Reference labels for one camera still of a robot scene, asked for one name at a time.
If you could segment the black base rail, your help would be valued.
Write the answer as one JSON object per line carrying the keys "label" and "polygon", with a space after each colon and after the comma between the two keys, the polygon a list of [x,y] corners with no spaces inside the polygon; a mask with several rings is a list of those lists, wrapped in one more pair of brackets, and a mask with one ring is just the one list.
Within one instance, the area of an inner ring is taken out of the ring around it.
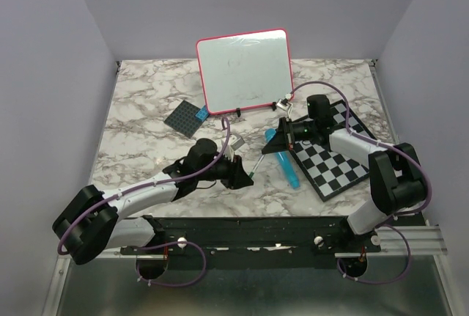
{"label": "black base rail", "polygon": [[343,216],[248,218],[151,218],[156,249],[137,246],[123,255],[156,261],[162,254],[170,269],[201,266],[199,251],[182,248],[188,240],[202,248],[207,268],[218,270],[334,268],[336,257],[359,257],[380,251],[377,233],[355,236]]}

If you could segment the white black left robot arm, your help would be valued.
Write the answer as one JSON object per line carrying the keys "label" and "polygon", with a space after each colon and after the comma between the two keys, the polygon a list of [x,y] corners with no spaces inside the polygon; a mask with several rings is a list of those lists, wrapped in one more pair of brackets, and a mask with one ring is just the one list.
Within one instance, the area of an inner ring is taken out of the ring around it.
{"label": "white black left robot arm", "polygon": [[78,265],[114,247],[135,246],[153,254],[163,237],[148,218],[133,214],[181,199],[201,181],[218,181],[229,190],[254,184],[239,155],[226,155],[214,141],[199,139],[187,155],[148,180],[110,191],[83,187],[52,225],[57,251]]}

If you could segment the black whiteboard stand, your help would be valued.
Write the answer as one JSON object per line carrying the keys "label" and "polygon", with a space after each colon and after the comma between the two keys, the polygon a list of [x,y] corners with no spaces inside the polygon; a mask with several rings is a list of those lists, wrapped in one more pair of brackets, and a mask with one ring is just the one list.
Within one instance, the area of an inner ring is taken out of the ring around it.
{"label": "black whiteboard stand", "polygon": [[271,111],[275,111],[277,109],[276,102],[266,103],[266,104],[257,105],[257,106],[249,106],[245,108],[236,108],[234,110],[234,113],[237,115],[237,117],[241,117],[241,115],[246,112],[258,111],[258,110],[264,110],[264,109],[270,109]]}

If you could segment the white whiteboard marker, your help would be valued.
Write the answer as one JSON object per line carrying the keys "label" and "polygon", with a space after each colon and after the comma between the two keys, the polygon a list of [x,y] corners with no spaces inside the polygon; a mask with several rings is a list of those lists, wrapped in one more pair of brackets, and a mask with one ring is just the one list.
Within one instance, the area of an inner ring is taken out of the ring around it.
{"label": "white whiteboard marker", "polygon": [[260,164],[262,163],[263,159],[265,158],[265,155],[264,154],[261,154],[259,159],[257,160],[257,162],[254,164],[254,167],[252,168],[252,170],[250,172],[254,172],[254,174],[256,173],[257,169],[259,168]]}

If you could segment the blue lego brick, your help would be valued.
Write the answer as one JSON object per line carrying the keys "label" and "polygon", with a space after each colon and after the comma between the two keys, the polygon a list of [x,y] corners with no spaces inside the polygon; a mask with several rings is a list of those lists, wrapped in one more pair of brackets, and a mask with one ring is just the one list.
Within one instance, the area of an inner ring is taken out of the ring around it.
{"label": "blue lego brick", "polygon": [[207,107],[203,106],[197,111],[197,113],[195,114],[195,117],[201,122],[204,122],[209,117],[209,115],[210,113],[208,112]]}

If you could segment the pink framed whiteboard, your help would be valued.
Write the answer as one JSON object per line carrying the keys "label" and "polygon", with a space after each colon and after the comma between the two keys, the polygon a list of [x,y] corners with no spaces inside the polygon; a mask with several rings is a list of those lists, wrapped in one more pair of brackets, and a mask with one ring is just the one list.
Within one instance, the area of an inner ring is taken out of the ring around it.
{"label": "pink framed whiteboard", "polygon": [[283,28],[200,39],[196,56],[211,115],[272,106],[293,93],[289,40]]}

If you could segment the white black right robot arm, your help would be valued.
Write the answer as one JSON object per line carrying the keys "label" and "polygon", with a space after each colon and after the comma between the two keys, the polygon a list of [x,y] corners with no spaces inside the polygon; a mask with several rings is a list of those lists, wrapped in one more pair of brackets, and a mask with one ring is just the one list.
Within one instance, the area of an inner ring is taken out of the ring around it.
{"label": "white black right robot arm", "polygon": [[394,216],[415,213],[418,203],[429,201],[430,184],[412,145],[392,145],[364,136],[350,127],[348,116],[336,121],[326,95],[309,96],[306,103],[307,120],[281,117],[262,154],[293,150],[298,142],[309,142],[368,169],[370,197],[342,221],[337,233],[343,250],[356,250],[363,235]]}

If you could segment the dark grey lego baseplate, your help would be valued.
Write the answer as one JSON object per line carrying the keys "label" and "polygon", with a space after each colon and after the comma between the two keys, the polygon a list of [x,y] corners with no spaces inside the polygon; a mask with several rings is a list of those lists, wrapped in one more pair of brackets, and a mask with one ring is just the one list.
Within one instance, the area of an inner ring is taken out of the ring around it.
{"label": "dark grey lego baseplate", "polygon": [[203,123],[196,116],[199,111],[199,107],[183,100],[164,120],[164,123],[183,136],[191,138]]}

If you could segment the aluminium frame rail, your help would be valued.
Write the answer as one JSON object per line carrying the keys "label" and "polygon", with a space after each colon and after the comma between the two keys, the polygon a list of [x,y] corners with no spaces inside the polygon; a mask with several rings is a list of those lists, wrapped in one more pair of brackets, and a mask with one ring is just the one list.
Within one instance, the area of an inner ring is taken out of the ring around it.
{"label": "aluminium frame rail", "polygon": [[[377,60],[370,59],[367,61],[377,90],[381,106],[388,124],[388,130],[392,138],[392,142],[397,142],[399,137],[394,130],[391,116],[385,102],[379,79],[377,75]],[[448,254],[443,234],[439,226],[430,226],[428,221],[424,222],[424,226],[397,227],[397,229],[405,236],[413,257],[415,256],[445,256]],[[369,253],[369,256],[404,256],[407,253],[406,245],[402,237],[392,229],[382,227],[377,231],[380,240],[381,251],[378,253]]]}

